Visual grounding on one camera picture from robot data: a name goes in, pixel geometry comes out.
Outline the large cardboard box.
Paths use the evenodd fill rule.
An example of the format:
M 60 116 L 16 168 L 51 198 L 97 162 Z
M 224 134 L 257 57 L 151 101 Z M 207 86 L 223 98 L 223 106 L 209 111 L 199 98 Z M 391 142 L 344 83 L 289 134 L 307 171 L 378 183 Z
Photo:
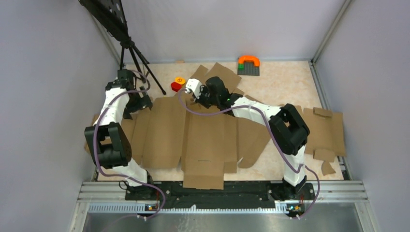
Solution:
M 126 129 L 132 157 L 155 180 L 182 178 L 183 187 L 223 189 L 225 180 L 266 180 L 254 169 L 270 141 L 264 125 L 219 114 L 177 97 L 161 97 Z

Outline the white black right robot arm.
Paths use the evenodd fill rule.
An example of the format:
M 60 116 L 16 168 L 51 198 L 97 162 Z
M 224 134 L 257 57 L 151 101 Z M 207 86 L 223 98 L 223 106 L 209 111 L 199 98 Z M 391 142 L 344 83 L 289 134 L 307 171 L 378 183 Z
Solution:
M 230 92 L 217 76 L 209 78 L 205 84 L 191 78 L 183 91 L 205 108 L 215 106 L 221 113 L 264 125 L 285 162 L 285 196 L 297 199 L 303 193 L 307 181 L 304 154 L 310 130 L 294 105 L 270 106 L 251 100 Z

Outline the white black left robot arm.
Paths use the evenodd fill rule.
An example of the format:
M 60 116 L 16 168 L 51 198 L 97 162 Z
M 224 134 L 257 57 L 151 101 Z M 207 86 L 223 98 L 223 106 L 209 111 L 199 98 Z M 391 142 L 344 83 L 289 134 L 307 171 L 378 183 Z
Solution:
M 151 199 L 155 187 L 149 182 L 149 173 L 132 157 L 132 147 L 121 126 L 131 120 L 132 113 L 151 109 L 147 91 L 151 85 L 146 76 L 136 70 L 120 69 L 114 81 L 105 87 L 105 100 L 96 121 L 85 128 L 84 135 L 91 157 L 103 176 L 114 170 L 113 176 L 123 177 L 131 189 L 144 200 Z

